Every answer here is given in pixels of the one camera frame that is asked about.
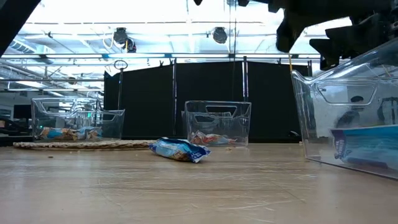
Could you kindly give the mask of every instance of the woven placemat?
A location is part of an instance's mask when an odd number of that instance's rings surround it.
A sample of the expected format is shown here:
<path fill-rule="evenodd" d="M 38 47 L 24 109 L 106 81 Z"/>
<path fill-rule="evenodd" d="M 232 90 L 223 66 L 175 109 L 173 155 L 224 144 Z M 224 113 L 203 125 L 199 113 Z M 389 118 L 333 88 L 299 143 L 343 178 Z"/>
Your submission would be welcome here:
<path fill-rule="evenodd" d="M 46 151 L 126 151 L 147 149 L 153 140 L 116 140 L 96 142 L 14 142 L 19 149 Z"/>

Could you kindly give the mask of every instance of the granola bar wrapper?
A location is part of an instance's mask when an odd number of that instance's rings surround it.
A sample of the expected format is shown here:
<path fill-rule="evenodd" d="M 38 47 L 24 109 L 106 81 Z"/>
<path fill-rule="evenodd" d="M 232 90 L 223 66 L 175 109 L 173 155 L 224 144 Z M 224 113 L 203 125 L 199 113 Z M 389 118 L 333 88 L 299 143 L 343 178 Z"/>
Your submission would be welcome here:
<path fill-rule="evenodd" d="M 199 162 L 203 157 L 210 154 L 205 146 L 197 146 L 182 139 L 161 138 L 150 144 L 152 152 L 170 159 L 184 162 Z"/>
<path fill-rule="evenodd" d="M 191 143 L 202 145 L 202 146 L 217 146 L 217 145 L 227 145 L 234 144 L 237 139 L 230 139 L 227 136 L 222 136 L 219 134 L 205 134 L 201 131 L 192 133 Z"/>
<path fill-rule="evenodd" d="M 102 138 L 101 128 L 84 127 L 79 130 L 72 128 L 44 127 L 39 138 L 54 141 L 97 140 Z"/>

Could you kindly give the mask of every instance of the black curtain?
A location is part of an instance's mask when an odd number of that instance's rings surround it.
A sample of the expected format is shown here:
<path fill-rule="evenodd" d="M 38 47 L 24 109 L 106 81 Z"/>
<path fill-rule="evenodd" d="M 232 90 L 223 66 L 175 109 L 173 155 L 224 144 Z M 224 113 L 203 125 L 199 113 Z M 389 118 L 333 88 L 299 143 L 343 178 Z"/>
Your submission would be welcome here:
<path fill-rule="evenodd" d="M 119 76 L 105 75 L 104 107 L 118 107 Z M 121 108 L 124 139 L 173 136 L 173 67 L 147 68 L 123 73 Z"/>
<path fill-rule="evenodd" d="M 176 136 L 185 137 L 181 111 L 188 100 L 243 101 L 242 62 L 176 64 Z"/>
<path fill-rule="evenodd" d="M 308 75 L 307 66 L 296 66 Z M 298 142 L 299 118 L 289 65 L 248 62 L 251 142 Z"/>

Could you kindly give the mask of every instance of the wooden table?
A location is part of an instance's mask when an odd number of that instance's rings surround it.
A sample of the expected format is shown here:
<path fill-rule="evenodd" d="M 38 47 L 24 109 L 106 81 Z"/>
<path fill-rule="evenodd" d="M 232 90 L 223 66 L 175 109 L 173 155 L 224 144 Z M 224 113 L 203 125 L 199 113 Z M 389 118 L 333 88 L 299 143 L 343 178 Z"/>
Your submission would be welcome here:
<path fill-rule="evenodd" d="M 213 148 L 199 164 L 0 148 L 0 223 L 398 222 L 398 182 L 304 161 L 300 147 Z"/>

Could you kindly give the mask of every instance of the clear plastic bin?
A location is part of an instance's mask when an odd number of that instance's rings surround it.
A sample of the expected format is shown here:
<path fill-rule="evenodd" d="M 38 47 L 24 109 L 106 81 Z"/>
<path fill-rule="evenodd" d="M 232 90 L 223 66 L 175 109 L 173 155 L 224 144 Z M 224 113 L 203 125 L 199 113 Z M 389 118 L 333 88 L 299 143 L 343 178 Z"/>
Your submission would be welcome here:
<path fill-rule="evenodd" d="M 34 141 L 121 139 L 124 110 L 105 111 L 93 98 L 32 99 Z"/>
<path fill-rule="evenodd" d="M 308 79 L 292 72 L 306 157 L 398 178 L 398 39 Z"/>
<path fill-rule="evenodd" d="M 188 140 L 207 146 L 247 146 L 251 103 L 187 101 Z"/>

